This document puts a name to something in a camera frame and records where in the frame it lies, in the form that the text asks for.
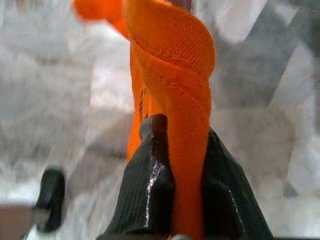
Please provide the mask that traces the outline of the red plastic hanger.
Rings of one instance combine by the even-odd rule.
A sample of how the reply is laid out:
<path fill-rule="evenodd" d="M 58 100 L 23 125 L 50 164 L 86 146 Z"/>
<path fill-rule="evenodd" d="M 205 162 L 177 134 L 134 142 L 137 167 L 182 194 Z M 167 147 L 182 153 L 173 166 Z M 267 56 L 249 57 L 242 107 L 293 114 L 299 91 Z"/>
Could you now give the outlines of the red plastic hanger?
<path fill-rule="evenodd" d="M 185 9 L 187 11 L 191 11 L 192 0 L 169 0 L 172 4 Z"/>

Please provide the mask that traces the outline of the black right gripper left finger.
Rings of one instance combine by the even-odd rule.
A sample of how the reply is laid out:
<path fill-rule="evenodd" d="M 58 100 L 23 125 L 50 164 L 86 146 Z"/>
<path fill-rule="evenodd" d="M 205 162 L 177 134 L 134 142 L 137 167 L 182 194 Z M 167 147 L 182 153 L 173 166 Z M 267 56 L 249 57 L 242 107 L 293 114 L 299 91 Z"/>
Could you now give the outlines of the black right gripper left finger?
<path fill-rule="evenodd" d="M 147 117 L 141 143 L 125 167 L 113 217 L 96 240 L 165 240 L 171 234 L 175 181 L 170 167 L 167 117 Z"/>

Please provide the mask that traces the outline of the orange garment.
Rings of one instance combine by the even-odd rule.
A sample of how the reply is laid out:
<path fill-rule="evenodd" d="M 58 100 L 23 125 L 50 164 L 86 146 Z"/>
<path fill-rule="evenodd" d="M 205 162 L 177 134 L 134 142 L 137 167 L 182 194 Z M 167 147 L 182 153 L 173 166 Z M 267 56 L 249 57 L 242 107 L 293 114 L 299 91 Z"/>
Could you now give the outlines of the orange garment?
<path fill-rule="evenodd" d="M 140 144 L 142 121 L 164 114 L 176 185 L 172 231 L 202 240 L 201 177 L 215 65 L 211 35 L 189 11 L 166 0 L 73 0 L 72 5 L 81 19 L 107 21 L 129 40 L 134 119 L 127 157 Z"/>

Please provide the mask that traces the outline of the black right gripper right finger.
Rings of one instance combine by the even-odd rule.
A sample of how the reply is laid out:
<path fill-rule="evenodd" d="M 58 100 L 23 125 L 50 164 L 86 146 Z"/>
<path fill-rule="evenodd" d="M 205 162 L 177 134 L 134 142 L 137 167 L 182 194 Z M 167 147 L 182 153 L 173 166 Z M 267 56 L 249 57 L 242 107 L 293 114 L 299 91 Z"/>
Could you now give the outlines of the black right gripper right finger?
<path fill-rule="evenodd" d="M 274 240 L 242 167 L 213 130 L 208 135 L 201 190 L 206 237 Z"/>

